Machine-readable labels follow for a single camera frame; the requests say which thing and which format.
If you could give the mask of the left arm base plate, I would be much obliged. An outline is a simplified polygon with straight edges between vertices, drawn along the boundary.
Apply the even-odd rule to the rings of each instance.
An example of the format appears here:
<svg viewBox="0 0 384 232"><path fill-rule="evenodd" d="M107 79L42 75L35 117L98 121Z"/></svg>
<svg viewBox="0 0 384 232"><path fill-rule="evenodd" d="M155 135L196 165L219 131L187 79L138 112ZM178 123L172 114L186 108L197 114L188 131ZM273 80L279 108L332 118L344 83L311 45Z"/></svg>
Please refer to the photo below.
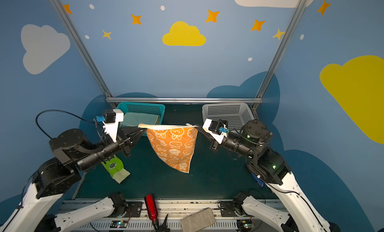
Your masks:
<svg viewBox="0 0 384 232"><path fill-rule="evenodd" d="M114 217L139 218L143 207L142 201L126 201L125 207L119 210Z"/></svg>

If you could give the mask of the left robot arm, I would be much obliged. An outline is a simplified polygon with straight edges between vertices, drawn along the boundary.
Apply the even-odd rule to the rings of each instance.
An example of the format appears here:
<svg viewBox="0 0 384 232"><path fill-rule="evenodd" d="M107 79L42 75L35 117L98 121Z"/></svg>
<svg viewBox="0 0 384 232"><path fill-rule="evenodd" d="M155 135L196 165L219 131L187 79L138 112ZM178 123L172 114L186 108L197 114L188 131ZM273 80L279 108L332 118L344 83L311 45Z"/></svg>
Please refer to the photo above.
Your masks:
<svg viewBox="0 0 384 232"><path fill-rule="evenodd" d="M93 144L80 129L70 129L49 141L54 158L34 172L30 184L10 218L1 226L2 232L69 232L94 220L129 211L120 192L67 214L48 215L50 208L73 184L81 180L80 172L108 161L119 152L129 156L146 132L144 128L117 129L117 138Z"/></svg>

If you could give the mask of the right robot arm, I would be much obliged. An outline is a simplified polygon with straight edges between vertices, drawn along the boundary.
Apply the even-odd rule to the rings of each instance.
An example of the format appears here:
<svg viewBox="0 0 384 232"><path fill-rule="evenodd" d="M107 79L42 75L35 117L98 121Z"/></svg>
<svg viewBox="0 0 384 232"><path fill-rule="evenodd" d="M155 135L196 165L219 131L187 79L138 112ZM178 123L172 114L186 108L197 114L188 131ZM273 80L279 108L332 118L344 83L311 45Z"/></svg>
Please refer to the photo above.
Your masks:
<svg viewBox="0 0 384 232"><path fill-rule="evenodd" d="M282 155L271 149L272 132L260 120L248 121L240 131L227 128L227 121L206 119L197 130L211 141L211 150L225 148L246 158L247 169L279 198L286 208L281 212L239 193L235 204L243 211L279 232L339 232L335 223L324 219L300 188L291 167Z"/></svg>

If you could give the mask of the orange patterned towel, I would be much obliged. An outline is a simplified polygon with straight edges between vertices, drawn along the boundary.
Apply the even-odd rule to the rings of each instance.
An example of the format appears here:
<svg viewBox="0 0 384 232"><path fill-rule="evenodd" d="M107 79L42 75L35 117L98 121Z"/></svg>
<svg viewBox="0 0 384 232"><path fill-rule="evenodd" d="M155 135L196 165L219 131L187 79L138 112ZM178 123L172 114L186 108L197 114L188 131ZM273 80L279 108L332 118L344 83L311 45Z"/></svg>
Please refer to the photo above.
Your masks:
<svg viewBox="0 0 384 232"><path fill-rule="evenodd" d="M190 172L198 135L196 126L140 124L139 127L146 129L152 148L164 163L179 172Z"/></svg>

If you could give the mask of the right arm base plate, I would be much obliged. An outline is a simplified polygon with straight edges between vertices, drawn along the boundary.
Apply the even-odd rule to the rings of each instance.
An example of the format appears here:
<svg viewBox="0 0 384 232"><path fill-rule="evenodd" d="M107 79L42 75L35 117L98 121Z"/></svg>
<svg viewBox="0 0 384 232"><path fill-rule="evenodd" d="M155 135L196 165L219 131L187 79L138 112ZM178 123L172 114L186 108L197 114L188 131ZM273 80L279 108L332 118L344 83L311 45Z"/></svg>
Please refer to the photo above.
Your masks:
<svg viewBox="0 0 384 232"><path fill-rule="evenodd" d="M234 201L219 201L222 217L242 217L245 215L242 207Z"/></svg>

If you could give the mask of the yellow-green towel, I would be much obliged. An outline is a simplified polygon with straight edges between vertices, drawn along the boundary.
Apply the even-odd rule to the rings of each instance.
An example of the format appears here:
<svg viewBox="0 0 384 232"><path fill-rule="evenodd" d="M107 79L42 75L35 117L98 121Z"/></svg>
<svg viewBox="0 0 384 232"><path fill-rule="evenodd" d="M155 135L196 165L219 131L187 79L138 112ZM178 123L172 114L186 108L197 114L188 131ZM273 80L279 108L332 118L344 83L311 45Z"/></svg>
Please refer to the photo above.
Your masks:
<svg viewBox="0 0 384 232"><path fill-rule="evenodd" d="M155 114L128 112L124 115L121 127L138 127L140 124L158 125L160 116Z"/></svg>

